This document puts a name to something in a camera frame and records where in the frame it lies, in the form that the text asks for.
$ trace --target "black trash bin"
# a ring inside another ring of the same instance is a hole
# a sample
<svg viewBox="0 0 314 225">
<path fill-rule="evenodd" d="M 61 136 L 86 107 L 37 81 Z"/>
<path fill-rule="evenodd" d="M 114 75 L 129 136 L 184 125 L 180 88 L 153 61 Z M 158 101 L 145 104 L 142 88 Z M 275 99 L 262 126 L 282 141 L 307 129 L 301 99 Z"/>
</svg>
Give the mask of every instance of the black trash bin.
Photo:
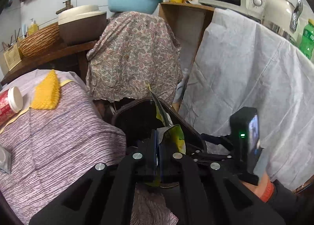
<svg viewBox="0 0 314 225">
<path fill-rule="evenodd" d="M 200 139 L 199 133 L 188 125 L 170 106 L 160 100 L 164 110 L 170 115 L 173 124 L 179 124 L 184 133 L 186 154 L 196 150 L 207 151 L 206 144 Z M 134 100 L 123 106 L 113 116 L 112 125 L 123 130 L 127 139 L 127 147 L 135 145 L 137 140 L 150 138 L 152 129 L 162 128 L 164 125 L 156 118 L 156 106 L 152 97 Z"/>
</svg>

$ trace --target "metal screw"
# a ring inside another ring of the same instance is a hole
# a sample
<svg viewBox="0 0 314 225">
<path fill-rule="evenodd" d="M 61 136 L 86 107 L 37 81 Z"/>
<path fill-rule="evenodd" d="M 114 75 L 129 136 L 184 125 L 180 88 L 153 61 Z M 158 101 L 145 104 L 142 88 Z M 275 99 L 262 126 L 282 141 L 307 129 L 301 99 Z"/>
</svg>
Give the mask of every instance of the metal screw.
<svg viewBox="0 0 314 225">
<path fill-rule="evenodd" d="M 172 157 L 175 159 L 181 159 L 183 155 L 179 152 L 175 152 L 174 154 L 172 154 Z"/>
<path fill-rule="evenodd" d="M 96 170 L 103 170 L 105 167 L 106 167 L 106 165 L 103 163 L 97 163 L 95 165 Z"/>
<path fill-rule="evenodd" d="M 213 162 L 212 164 L 210 164 L 210 167 L 211 167 L 213 170 L 218 170 L 218 169 L 220 169 L 220 165 L 219 165 L 219 163 L 217 163 L 217 162 Z"/>
<path fill-rule="evenodd" d="M 133 159 L 141 159 L 143 157 L 143 154 L 136 152 L 133 154 Z"/>
</svg>

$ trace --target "kettle handle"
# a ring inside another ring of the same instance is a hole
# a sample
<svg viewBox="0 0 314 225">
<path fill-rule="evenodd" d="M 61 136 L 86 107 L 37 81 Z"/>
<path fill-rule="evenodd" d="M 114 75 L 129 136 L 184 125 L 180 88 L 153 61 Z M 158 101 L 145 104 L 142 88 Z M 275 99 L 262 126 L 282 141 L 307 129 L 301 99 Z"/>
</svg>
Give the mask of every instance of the kettle handle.
<svg viewBox="0 0 314 225">
<path fill-rule="evenodd" d="M 297 5 L 292 13 L 291 22 L 290 22 L 290 29 L 294 32 L 296 31 L 296 27 L 298 26 L 298 19 L 303 11 L 303 2 L 298 0 Z"/>
</svg>

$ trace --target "black camera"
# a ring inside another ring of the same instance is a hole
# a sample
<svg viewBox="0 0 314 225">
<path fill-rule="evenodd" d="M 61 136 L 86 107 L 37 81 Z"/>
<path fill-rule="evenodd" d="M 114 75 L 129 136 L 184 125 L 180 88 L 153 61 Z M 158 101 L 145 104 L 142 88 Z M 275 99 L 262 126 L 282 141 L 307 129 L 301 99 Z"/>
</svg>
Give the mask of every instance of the black camera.
<svg viewBox="0 0 314 225">
<path fill-rule="evenodd" d="M 260 148 L 257 109 L 253 107 L 241 108 L 230 117 L 230 128 L 235 163 L 243 172 L 239 178 L 257 185 L 265 169 L 256 169 L 256 164 L 263 150 Z"/>
</svg>

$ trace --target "red canister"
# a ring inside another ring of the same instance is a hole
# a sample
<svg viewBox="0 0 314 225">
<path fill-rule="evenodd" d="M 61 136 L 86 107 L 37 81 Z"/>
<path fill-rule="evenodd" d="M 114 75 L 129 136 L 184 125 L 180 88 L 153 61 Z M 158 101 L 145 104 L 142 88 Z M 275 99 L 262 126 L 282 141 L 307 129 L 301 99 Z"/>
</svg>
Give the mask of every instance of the red canister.
<svg viewBox="0 0 314 225">
<path fill-rule="evenodd" d="M 0 93 L 0 125 L 23 108 L 23 98 L 18 87 Z"/>
</svg>

